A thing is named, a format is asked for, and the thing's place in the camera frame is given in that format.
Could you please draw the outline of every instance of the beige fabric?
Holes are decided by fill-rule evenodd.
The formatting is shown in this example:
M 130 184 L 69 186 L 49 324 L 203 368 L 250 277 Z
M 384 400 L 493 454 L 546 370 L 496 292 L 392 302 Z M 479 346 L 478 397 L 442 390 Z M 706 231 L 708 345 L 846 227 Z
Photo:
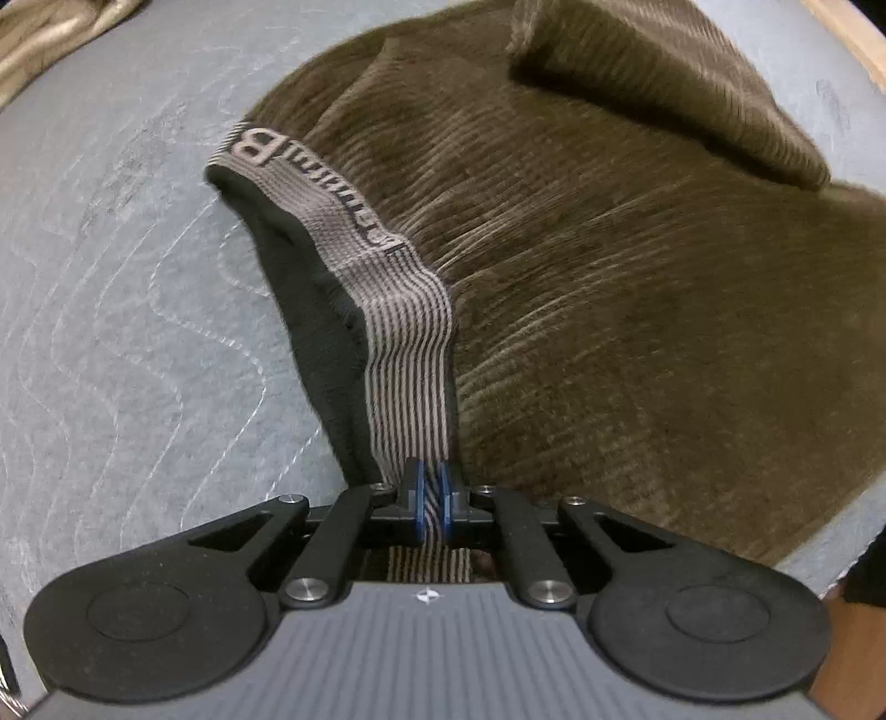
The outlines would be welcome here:
M 26 713 L 25 705 L 0 686 L 0 720 L 19 720 Z
M 0 109 L 43 70 L 124 20 L 142 0 L 13 0 L 0 10 Z

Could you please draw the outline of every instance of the wooden frame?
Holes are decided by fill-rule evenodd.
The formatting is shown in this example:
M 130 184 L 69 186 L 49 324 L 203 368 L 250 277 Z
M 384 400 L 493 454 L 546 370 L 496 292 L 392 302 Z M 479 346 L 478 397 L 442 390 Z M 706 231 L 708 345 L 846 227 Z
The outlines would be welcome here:
M 850 0 L 802 0 L 865 67 L 871 81 L 886 92 L 886 37 Z

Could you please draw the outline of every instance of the ribbed gray plate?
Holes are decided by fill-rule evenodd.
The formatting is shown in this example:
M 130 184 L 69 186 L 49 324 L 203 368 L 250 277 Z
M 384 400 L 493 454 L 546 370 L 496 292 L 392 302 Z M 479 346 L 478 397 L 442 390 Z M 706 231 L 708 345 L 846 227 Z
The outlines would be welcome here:
M 358 583 L 347 600 L 289 613 L 258 659 L 203 693 L 157 705 L 51 695 L 35 720 L 824 720 L 800 693 L 693 705 L 621 677 L 567 614 L 504 586 Z

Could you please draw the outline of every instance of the wooden edge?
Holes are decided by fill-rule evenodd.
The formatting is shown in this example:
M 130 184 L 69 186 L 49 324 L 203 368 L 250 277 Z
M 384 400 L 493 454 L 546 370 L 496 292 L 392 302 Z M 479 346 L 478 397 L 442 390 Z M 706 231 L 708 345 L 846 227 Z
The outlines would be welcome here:
M 876 720 L 886 709 L 886 610 L 828 601 L 834 640 L 811 697 L 834 720 Z
M 865 67 L 871 81 L 886 92 L 886 37 L 850 0 L 801 0 Z

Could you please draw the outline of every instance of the screw head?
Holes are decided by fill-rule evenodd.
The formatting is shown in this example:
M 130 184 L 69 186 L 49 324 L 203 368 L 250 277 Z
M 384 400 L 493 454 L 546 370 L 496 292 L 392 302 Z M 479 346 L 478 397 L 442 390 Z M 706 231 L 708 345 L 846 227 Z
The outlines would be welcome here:
M 286 584 L 286 594 L 300 602 L 317 602 L 329 595 L 330 586 L 317 577 L 297 577 Z
M 555 605 L 572 597 L 572 586 L 559 580 L 536 580 L 529 586 L 529 597 L 545 605 Z

